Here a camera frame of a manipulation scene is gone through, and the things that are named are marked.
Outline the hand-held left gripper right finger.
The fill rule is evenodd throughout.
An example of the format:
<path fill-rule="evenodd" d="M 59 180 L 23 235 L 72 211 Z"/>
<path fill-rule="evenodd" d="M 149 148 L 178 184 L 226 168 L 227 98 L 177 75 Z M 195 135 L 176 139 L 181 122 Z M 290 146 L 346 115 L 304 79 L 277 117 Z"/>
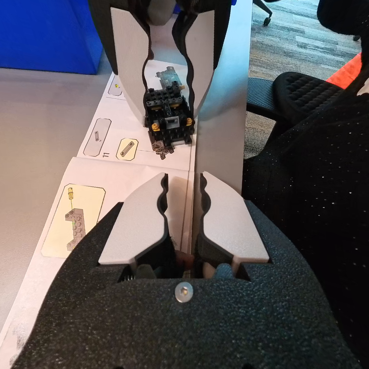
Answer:
<path fill-rule="evenodd" d="M 242 196 L 209 172 L 200 175 L 198 254 L 210 265 L 267 263 L 269 255 Z"/>

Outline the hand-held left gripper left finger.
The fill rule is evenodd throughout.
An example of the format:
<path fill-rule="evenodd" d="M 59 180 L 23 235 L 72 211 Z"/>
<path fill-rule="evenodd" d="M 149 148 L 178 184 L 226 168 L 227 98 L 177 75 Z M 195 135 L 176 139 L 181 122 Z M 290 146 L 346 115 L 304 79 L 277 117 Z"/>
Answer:
<path fill-rule="evenodd" d="M 165 216 L 168 174 L 161 172 L 123 202 L 99 258 L 100 265 L 164 265 L 173 251 Z"/>

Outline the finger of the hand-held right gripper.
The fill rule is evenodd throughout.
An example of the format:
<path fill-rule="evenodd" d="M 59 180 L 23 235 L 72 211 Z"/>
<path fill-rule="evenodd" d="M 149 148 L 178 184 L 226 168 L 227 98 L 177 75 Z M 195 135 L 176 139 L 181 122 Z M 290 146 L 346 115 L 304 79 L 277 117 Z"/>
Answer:
<path fill-rule="evenodd" d="M 144 76 L 151 47 L 150 26 L 144 17 L 111 7 L 118 77 L 126 101 L 135 116 L 145 116 Z"/>
<path fill-rule="evenodd" d="M 181 11 L 172 29 L 187 63 L 188 104 L 193 117 L 197 117 L 214 75 L 214 17 L 214 10 L 199 14 Z"/>

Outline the black lego model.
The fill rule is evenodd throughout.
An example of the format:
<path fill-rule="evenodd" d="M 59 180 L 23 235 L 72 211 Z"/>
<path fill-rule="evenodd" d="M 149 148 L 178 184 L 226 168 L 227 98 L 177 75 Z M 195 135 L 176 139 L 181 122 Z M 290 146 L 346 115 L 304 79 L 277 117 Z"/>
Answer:
<path fill-rule="evenodd" d="M 161 90 L 148 89 L 144 107 L 145 124 L 154 141 L 162 141 L 164 147 L 192 143 L 195 120 L 178 81 Z"/>

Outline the lego instruction booklet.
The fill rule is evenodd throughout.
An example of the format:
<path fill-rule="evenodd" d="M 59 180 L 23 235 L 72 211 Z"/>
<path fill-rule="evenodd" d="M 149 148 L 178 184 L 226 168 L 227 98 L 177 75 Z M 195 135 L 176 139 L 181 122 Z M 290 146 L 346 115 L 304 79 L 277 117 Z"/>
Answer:
<path fill-rule="evenodd" d="M 136 188 L 157 174 L 169 177 L 169 234 L 191 251 L 196 135 L 190 145 L 152 144 L 111 73 L 86 136 L 62 177 L 46 224 L 1 331 L 1 368 L 11 368 L 33 328 L 56 273 L 73 248 Z"/>

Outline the blue plastic bin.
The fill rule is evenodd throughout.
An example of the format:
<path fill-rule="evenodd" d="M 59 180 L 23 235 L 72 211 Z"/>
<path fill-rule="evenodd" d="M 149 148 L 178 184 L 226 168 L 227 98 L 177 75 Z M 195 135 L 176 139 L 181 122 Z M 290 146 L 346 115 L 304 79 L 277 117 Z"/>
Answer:
<path fill-rule="evenodd" d="M 0 66 L 94 75 L 103 47 L 86 0 L 1 0 Z"/>

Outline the black chair wheel base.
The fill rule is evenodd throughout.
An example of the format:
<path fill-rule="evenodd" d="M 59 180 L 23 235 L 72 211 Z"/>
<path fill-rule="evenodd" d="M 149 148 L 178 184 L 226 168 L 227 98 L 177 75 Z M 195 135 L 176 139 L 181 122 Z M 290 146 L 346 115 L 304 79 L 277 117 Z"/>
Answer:
<path fill-rule="evenodd" d="M 266 4 L 262 0 L 253 0 L 252 3 L 268 14 L 268 16 L 264 19 L 263 22 L 263 26 L 267 27 L 271 21 L 273 12 L 266 6 Z"/>

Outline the orange object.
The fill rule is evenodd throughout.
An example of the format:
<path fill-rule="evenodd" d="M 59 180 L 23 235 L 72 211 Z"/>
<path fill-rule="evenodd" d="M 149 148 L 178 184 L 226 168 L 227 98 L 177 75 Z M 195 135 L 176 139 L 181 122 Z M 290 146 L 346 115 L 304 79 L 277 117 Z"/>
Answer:
<path fill-rule="evenodd" d="M 343 67 L 331 75 L 326 82 L 346 89 L 352 83 L 362 69 L 362 52 L 349 60 Z"/>

